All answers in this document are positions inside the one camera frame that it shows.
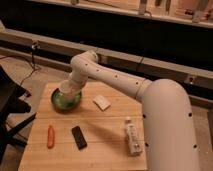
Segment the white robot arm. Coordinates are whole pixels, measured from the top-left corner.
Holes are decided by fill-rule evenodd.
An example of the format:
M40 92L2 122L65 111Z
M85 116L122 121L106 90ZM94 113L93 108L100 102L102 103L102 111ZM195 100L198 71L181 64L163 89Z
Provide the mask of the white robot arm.
M170 79L148 79L103 67L87 51L71 59L70 80L95 78L142 104L148 171L200 171L199 150L189 96Z

